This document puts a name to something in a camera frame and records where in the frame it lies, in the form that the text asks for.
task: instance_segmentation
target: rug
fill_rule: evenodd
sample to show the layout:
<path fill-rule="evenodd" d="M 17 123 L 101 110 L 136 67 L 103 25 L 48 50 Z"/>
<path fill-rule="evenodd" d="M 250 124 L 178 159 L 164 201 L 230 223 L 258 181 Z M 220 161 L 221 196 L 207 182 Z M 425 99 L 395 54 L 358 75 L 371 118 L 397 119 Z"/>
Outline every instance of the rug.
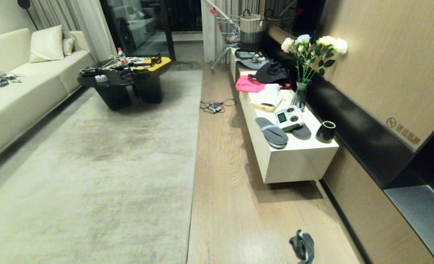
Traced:
<path fill-rule="evenodd" d="M 202 71 L 161 83 L 117 112 L 81 95 L 0 187 L 0 263 L 186 262 Z"/>

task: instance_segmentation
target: pink towel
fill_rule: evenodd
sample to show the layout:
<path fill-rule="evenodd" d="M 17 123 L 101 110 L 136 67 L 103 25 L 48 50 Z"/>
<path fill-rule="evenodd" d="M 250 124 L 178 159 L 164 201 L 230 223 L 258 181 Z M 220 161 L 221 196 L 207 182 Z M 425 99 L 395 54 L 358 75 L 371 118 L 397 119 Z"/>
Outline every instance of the pink towel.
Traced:
<path fill-rule="evenodd" d="M 258 82 L 257 80 L 253 80 L 248 77 L 248 75 L 242 75 L 237 80 L 237 90 L 242 92 L 260 92 L 264 89 L 266 84 L 262 82 Z"/>

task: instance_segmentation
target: floor lamp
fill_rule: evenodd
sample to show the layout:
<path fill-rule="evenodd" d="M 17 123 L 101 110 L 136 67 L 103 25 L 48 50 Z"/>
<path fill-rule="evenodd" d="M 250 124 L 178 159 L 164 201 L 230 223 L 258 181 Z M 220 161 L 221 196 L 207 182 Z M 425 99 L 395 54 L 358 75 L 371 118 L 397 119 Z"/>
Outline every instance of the floor lamp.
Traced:
<path fill-rule="evenodd" d="M 36 27 L 36 30 L 39 30 L 38 26 L 36 25 L 36 23 L 33 20 L 33 17 L 31 17 L 30 12 L 28 11 L 28 8 L 30 8 L 30 5 L 31 5 L 30 4 L 30 0 L 18 0 L 18 5 L 28 12 L 28 15 L 30 16 L 31 21 L 33 22 L 34 27 Z"/>

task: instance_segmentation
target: white controller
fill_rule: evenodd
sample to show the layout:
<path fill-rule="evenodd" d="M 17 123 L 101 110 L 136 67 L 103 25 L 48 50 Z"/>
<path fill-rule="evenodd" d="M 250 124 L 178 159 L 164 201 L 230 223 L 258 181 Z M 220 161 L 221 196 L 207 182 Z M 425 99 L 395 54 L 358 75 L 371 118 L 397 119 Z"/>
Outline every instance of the white controller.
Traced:
<path fill-rule="evenodd" d="M 277 125 L 287 132 L 305 124 L 302 111 L 295 105 L 276 112 Z"/>

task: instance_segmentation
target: wooden floor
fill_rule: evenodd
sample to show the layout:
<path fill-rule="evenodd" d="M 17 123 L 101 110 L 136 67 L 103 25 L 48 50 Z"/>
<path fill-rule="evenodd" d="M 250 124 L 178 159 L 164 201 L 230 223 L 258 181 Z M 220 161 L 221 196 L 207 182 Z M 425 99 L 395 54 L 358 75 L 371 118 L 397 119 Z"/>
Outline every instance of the wooden floor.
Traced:
<path fill-rule="evenodd" d="M 228 68 L 204 69 L 204 102 L 238 99 Z M 188 263 L 297 263 L 297 229 L 315 241 L 314 264 L 363 263 L 320 183 L 264 184 L 240 105 L 225 110 L 199 118 Z"/>

